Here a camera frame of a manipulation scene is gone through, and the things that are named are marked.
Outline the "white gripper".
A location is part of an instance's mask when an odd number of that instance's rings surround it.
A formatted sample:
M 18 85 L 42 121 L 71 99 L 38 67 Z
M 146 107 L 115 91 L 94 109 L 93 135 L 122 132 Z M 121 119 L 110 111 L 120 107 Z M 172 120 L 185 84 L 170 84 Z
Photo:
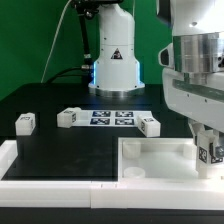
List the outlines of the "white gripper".
M 222 163 L 224 161 L 224 73 L 209 74 L 205 85 L 197 85 L 185 82 L 181 73 L 164 68 L 162 79 L 165 102 L 169 109 L 190 118 L 188 125 L 195 145 L 202 143 L 206 133 L 204 125 L 218 130 L 213 132 L 210 155 L 212 164 Z

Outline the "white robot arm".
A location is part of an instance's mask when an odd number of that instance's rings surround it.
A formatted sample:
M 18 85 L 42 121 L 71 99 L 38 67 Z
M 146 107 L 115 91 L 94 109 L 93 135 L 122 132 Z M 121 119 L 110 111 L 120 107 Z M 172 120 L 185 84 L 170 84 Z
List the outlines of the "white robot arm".
M 156 0 L 172 42 L 158 54 L 169 109 L 189 118 L 198 159 L 224 160 L 224 0 Z M 133 17 L 116 3 L 99 3 L 100 55 L 89 90 L 127 96 L 144 89 L 134 55 Z

